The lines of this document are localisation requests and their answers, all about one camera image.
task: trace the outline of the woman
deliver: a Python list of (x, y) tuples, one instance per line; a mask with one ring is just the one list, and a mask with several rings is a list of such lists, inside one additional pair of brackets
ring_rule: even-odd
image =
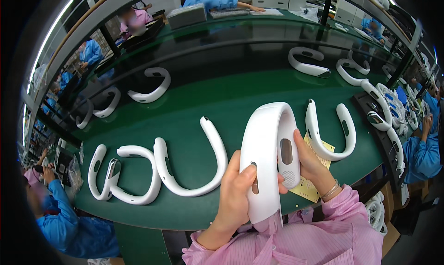
[[(315, 185), (320, 195), (327, 194), (321, 200), (325, 220), (306, 223), (304, 214), (296, 212), (289, 216), (288, 224), (276, 231), (280, 223), (272, 216), (254, 225), (261, 232), (240, 233), (232, 239), (235, 231), (249, 220), (246, 194), (256, 178), (253, 165), (239, 173), (240, 151), (236, 151), (222, 179), (218, 214), (207, 230), (191, 235), (191, 247), (183, 249), (185, 263), (380, 264), (383, 237), (370, 226), (358, 192), (346, 184), (342, 188), (337, 186), (298, 129), (293, 136), (301, 175)], [(287, 192), (282, 184), (279, 192)]]
[(253, 7), (247, 3), (238, 2), (237, 0), (180, 0), (182, 7), (191, 6), (197, 3), (203, 3), (207, 13), (209, 13), (212, 9), (222, 10), (233, 9), (236, 7), (249, 8), (255, 12), (265, 12), (265, 9), (263, 8)]

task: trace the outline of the bracelet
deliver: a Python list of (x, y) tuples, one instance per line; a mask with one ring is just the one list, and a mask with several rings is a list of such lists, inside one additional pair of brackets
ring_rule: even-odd
[(339, 188), (339, 183), (337, 182), (337, 179), (335, 179), (335, 181), (336, 181), (336, 183), (333, 186), (333, 188), (330, 191), (328, 191), (326, 194), (321, 195), (320, 198), (326, 198), (326, 197), (331, 196)]

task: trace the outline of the pink shirt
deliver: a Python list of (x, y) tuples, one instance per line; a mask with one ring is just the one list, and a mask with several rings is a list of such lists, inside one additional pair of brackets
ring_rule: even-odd
[(274, 235), (241, 233), (216, 251), (197, 243), (198, 231), (182, 259), (187, 265), (380, 264), (383, 237), (371, 228), (358, 192), (342, 188), (335, 198), (321, 201), (322, 222), (306, 223), (300, 212), (293, 213)]
[[(136, 12), (136, 16), (137, 16), (136, 20), (143, 22), (143, 24), (147, 24), (148, 22), (154, 20), (152, 15), (147, 13), (147, 11), (144, 11), (144, 10), (134, 10), (134, 11)], [(120, 24), (120, 31), (122, 33), (128, 31), (128, 26), (126, 24), (121, 23)]]

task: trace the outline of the white plastic part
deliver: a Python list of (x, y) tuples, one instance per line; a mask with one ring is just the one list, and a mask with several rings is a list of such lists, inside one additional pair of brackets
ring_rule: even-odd
[(362, 81), (368, 81), (367, 78), (362, 78), (362, 79), (358, 79), (358, 78), (354, 78), (352, 76), (350, 76), (350, 74), (348, 74), (345, 69), (342, 67), (348, 67), (348, 68), (357, 68), (358, 64), (355, 63), (355, 61), (350, 60), (350, 59), (339, 59), (338, 62), (336, 63), (336, 70), (339, 73), (339, 75), (341, 75), (341, 77), (347, 81), (348, 84), (353, 85), (353, 86), (360, 86)]
[(205, 135), (207, 135), (211, 147), (216, 154), (216, 161), (218, 164), (216, 175), (208, 184), (203, 187), (188, 190), (182, 188), (179, 184), (177, 184), (174, 176), (168, 172), (166, 164), (168, 160), (168, 152), (165, 140), (162, 138), (156, 138), (154, 142), (154, 157), (156, 160), (157, 170), (162, 182), (171, 192), (182, 197), (197, 197), (203, 194), (207, 194), (216, 189), (220, 185), (222, 176), (224, 175), (226, 167), (228, 166), (228, 158), (226, 156), (225, 146), (213, 123), (208, 120), (208, 118), (202, 117), (200, 119), (200, 126), (205, 132)]
[(362, 81), (361, 87), (378, 102), (385, 117), (385, 119), (383, 119), (376, 112), (370, 111), (367, 113), (367, 119), (376, 129), (379, 129), (380, 131), (387, 131), (392, 127), (392, 113), (388, 108), (389, 106), (386, 100), (379, 93), (379, 91), (372, 84), (370, 84), (369, 81)]
[(83, 121), (80, 122), (80, 117), (79, 116), (77, 116), (75, 118), (75, 124), (80, 129), (84, 129), (86, 127), (86, 125), (88, 124), (89, 120), (92, 117), (92, 111), (94, 110), (94, 105), (92, 104), (92, 102), (89, 99), (86, 100), (86, 103), (88, 105), (88, 112), (86, 113), (86, 116), (83, 119)]
[(153, 92), (149, 94), (141, 94), (130, 90), (128, 91), (128, 95), (132, 99), (140, 103), (150, 103), (158, 100), (161, 96), (163, 96), (163, 94), (167, 91), (168, 87), (171, 84), (171, 76), (169, 72), (164, 68), (148, 68), (145, 70), (145, 76), (147, 77), (157, 76), (154, 73), (159, 73), (161, 76), (165, 78), (163, 82), (160, 84), (160, 86), (157, 87), (157, 89), (155, 89)]
[(293, 111), (285, 102), (262, 105), (248, 120), (242, 139), (239, 171), (256, 164), (255, 192), (252, 188), (247, 191), (248, 217), (252, 224), (279, 210), (282, 226), (276, 154), (279, 172), (285, 178), (284, 186), (295, 187), (300, 181), (299, 155), (293, 139), (296, 128)]
[[(321, 135), (319, 134), (318, 116), (316, 114), (316, 104), (314, 100), (308, 100), (307, 113), (305, 114), (305, 127), (307, 128), (308, 140), (310, 145), (319, 157), (330, 160), (339, 161), (352, 154), (356, 145), (356, 130), (352, 117), (347, 107), (340, 103), (336, 107), (336, 113), (342, 125), (345, 135), (345, 150), (342, 153), (335, 153), (327, 150), (322, 144)], [(344, 129), (344, 122), (348, 129), (348, 135)]]
[(404, 151), (402, 149), (402, 144), (401, 141), (399, 140), (398, 135), (396, 134), (395, 129), (390, 128), (387, 131), (387, 135), (389, 137), (389, 139), (391, 140), (393, 146), (394, 146), (394, 150), (396, 150), (396, 159), (397, 159), (397, 166), (396, 169), (400, 170), (400, 174), (399, 174), (399, 179), (401, 178), (402, 174), (404, 173), (404, 168), (405, 168), (405, 164), (404, 164)]
[[(388, 79), (391, 79), (392, 75), (390, 74), (390, 72), (392, 71), (392, 69), (389, 66), (387, 65), (382, 66), (382, 71), (384, 72), (384, 74), (387, 76)], [(407, 82), (402, 77), (399, 78), (399, 81), (403, 84), (407, 84)]]
[(129, 204), (146, 205), (152, 203), (159, 194), (160, 186), (162, 185), (162, 180), (160, 180), (156, 161), (154, 159), (154, 154), (152, 153), (152, 151), (142, 146), (121, 146), (117, 149), (117, 154), (120, 157), (132, 157), (134, 155), (138, 155), (140, 157), (147, 158), (151, 162), (153, 176), (151, 179), (150, 188), (148, 192), (143, 196), (129, 195), (116, 185), (110, 187), (111, 193), (119, 200)]
[(347, 58), (349, 60), (352, 60), (356, 64), (355, 68), (356, 68), (357, 71), (359, 71), (359, 73), (362, 73), (364, 75), (369, 74), (369, 72), (370, 72), (370, 64), (369, 64), (369, 62), (367, 60), (364, 60), (364, 67), (365, 68), (361, 67), (357, 62), (355, 62), (353, 60), (353, 50), (350, 50), (348, 52)]
[(288, 62), (293, 68), (302, 73), (321, 78), (330, 77), (330, 69), (299, 62), (293, 57), (293, 55), (302, 55), (318, 61), (322, 61), (324, 59), (324, 54), (322, 54), (322, 52), (307, 47), (295, 47), (290, 49), (290, 51), (288, 52)]
[(102, 95), (103, 96), (108, 96), (111, 93), (114, 94), (114, 98), (111, 101), (111, 104), (105, 110), (102, 110), (102, 111), (94, 110), (94, 111), (92, 111), (94, 116), (96, 116), (98, 118), (106, 118), (106, 117), (108, 117), (110, 114), (112, 114), (114, 112), (115, 108), (117, 107), (117, 104), (119, 104), (120, 90), (118, 88), (116, 88), (116, 87), (111, 87), (111, 88), (108, 88), (108, 89), (104, 90)]
[[(99, 201), (107, 201), (112, 197), (112, 193), (110, 191), (111, 186), (117, 185), (117, 182), (119, 181), (120, 171), (114, 175), (111, 175), (113, 173), (111, 171), (111, 163), (116, 160), (111, 159), (109, 165), (108, 165), (108, 172), (107, 176), (105, 178), (105, 184), (103, 185), (102, 193), (99, 193), (97, 190), (96, 185), (96, 177), (97, 173), (102, 166), (103, 158), (105, 157), (105, 154), (107, 153), (107, 147), (103, 144), (97, 146), (96, 151), (94, 152), (94, 155), (92, 156), (91, 163), (89, 165), (88, 170), (88, 185), (89, 190), (91, 191), (91, 194)], [(99, 165), (97, 167), (97, 170), (94, 170), (94, 167), (96, 166), (96, 163), (99, 162)]]

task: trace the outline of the worker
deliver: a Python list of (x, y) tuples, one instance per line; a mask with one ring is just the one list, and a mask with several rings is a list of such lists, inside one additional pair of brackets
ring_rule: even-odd
[(253, 7), (247, 3), (238, 2), (237, 0), (180, 0), (182, 7), (191, 6), (197, 3), (203, 3), (205, 5), (205, 11), (207, 13), (210, 10), (222, 10), (222, 9), (234, 9), (236, 7), (249, 8), (255, 12), (265, 12), (265, 9)]
[(361, 21), (362, 29), (367, 35), (374, 36), (380, 43), (385, 44), (382, 38), (382, 24), (376, 19), (363, 18)]
[(79, 57), (82, 62), (80, 68), (83, 71), (103, 59), (102, 48), (100, 48), (100, 45), (97, 43), (97, 41), (91, 38), (88, 38), (79, 46), (79, 51)]
[[(279, 210), (245, 232), (248, 222), (247, 193), (257, 176), (256, 166), (239, 173), (240, 151), (231, 157), (222, 178), (219, 210), (205, 231), (191, 234), (192, 244), (182, 259), (195, 264), (380, 264), (382, 235), (368, 221), (359, 195), (349, 185), (336, 184), (298, 129), (293, 134), (301, 163), (301, 176), (309, 179), (319, 194), (322, 222), (311, 223), (313, 209), (288, 216), (281, 227)], [(285, 194), (278, 174), (279, 192)]]
[(34, 190), (26, 185), (28, 204), (48, 242), (66, 255), (77, 258), (104, 258), (120, 255), (112, 222), (100, 218), (78, 217), (71, 207), (53, 164), (43, 167), (43, 178), (52, 192), (53, 203), (44, 210)]
[(131, 34), (126, 32), (131, 32), (131, 25), (138, 25), (145, 27), (150, 21), (153, 21), (153, 17), (147, 13), (145, 10), (135, 10), (132, 7), (127, 7), (118, 15), (120, 21), (120, 32), (125, 33), (123, 38), (128, 39)]
[(402, 145), (408, 161), (404, 183), (424, 181), (441, 171), (438, 132), (431, 132), (434, 120), (437, 119), (433, 114), (426, 115), (422, 122), (422, 132), (415, 131), (415, 136), (408, 138)]

